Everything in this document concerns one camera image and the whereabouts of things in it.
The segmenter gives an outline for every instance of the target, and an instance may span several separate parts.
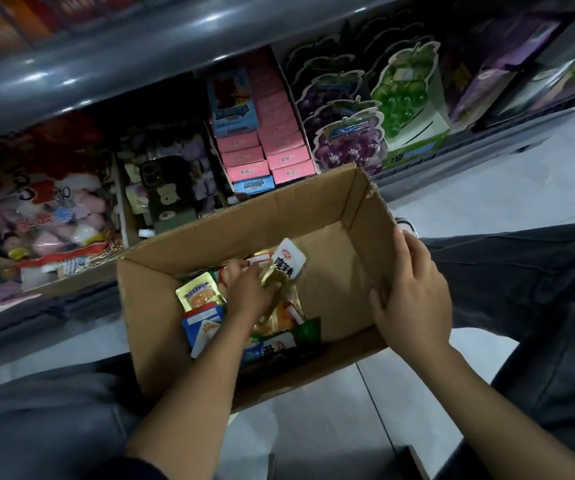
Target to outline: blue box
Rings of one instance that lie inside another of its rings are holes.
[[[239,180],[232,184],[235,192],[240,192],[248,195],[259,194],[274,189],[274,177],[268,175],[267,177],[250,178],[249,180]]]
[[[188,337],[188,342],[190,347],[194,347],[194,343],[197,341],[197,335],[201,329],[201,324],[205,320],[212,320],[219,323],[223,322],[223,317],[225,316],[223,311],[223,306],[216,305],[212,308],[208,308],[202,312],[199,312],[191,317],[183,320],[183,330],[185,330],[185,335]]]
[[[206,78],[208,100],[217,138],[259,128],[247,72],[242,67]]]

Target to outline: store shelf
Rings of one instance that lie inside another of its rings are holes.
[[[6,58],[0,135],[391,1],[179,0]]]
[[[574,117],[575,105],[481,135],[479,139],[475,134],[470,141],[447,143],[435,153],[395,168],[393,173],[375,176],[374,181],[383,199],[390,202],[485,161],[539,143]]]

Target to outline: gray pants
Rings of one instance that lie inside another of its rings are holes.
[[[519,346],[492,386],[575,451],[575,224],[427,239],[454,304],[454,327]],[[466,443],[440,480],[490,478]]]
[[[575,451],[575,225],[425,242],[454,326],[520,343],[492,386]],[[0,479],[80,479],[146,410],[128,355],[0,386]],[[462,444],[438,478],[489,475]]]

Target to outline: left hand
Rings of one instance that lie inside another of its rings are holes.
[[[243,320],[250,329],[268,311],[274,294],[281,288],[280,283],[272,283],[267,288],[261,286],[259,275],[263,270],[258,263],[244,259],[232,259],[223,273],[223,281],[228,288],[228,315]]]

